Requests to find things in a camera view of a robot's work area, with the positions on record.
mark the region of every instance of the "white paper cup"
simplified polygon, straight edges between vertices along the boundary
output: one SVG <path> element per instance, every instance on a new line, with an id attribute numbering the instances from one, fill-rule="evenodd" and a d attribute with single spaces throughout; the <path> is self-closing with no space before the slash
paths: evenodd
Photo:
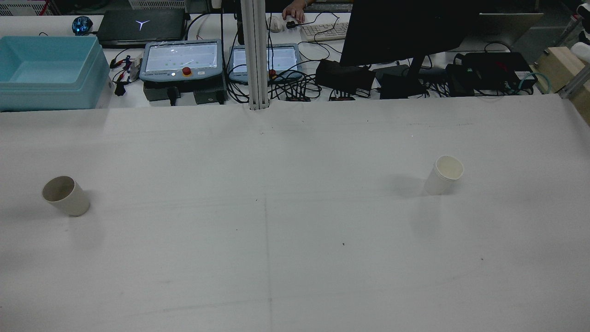
<path id="1" fill-rule="evenodd" d="M 43 199 L 65 214 L 81 216 L 90 207 L 86 193 L 71 177 L 57 177 L 43 187 Z"/>
<path id="2" fill-rule="evenodd" d="M 455 157 L 444 155 L 438 157 L 424 184 L 424 190 L 430 195 L 440 195 L 463 175 L 463 164 Z"/>

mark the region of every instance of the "computer monitor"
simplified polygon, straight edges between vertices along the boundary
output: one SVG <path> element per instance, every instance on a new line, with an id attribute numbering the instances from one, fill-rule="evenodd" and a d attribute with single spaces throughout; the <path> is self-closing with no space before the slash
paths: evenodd
<path id="1" fill-rule="evenodd" d="M 356 0 L 341 66 L 413 58 L 396 85 L 414 93 L 424 58 L 461 44 L 480 12 L 476 0 Z"/>

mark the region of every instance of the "black box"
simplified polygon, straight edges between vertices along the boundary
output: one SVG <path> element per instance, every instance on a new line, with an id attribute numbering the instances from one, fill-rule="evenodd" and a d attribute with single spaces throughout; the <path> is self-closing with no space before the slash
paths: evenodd
<path id="1" fill-rule="evenodd" d="M 355 95 L 371 92 L 375 72 L 360 67 L 341 67 L 336 61 L 322 60 L 316 69 L 316 83 Z"/>
<path id="2" fill-rule="evenodd" d="M 471 68 L 478 79 L 474 81 L 476 90 L 530 89 L 537 83 L 525 58 L 520 53 L 467 53 L 462 65 Z"/>

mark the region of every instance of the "keyboard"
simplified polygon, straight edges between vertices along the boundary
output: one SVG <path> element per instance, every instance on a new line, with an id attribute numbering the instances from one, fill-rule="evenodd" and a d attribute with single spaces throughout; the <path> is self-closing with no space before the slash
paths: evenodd
<path id="1" fill-rule="evenodd" d="M 348 22 L 337 22 L 336 25 L 334 23 L 307 24 L 301 25 L 301 37 L 306 41 L 338 40 L 346 37 L 346 30 L 348 30 Z"/>

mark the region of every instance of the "metal frame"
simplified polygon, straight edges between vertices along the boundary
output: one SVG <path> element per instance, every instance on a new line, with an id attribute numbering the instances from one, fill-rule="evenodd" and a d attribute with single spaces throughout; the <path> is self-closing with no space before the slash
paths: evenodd
<path id="1" fill-rule="evenodd" d="M 268 72 L 266 53 L 266 14 L 264 0 L 242 0 L 244 41 L 250 109 L 265 109 L 268 101 Z"/>
<path id="2" fill-rule="evenodd" d="M 571 81 L 566 84 L 559 92 L 559 96 L 563 99 L 569 99 L 576 93 L 586 81 L 590 79 L 590 64 L 587 64 L 580 72 L 573 77 Z"/>

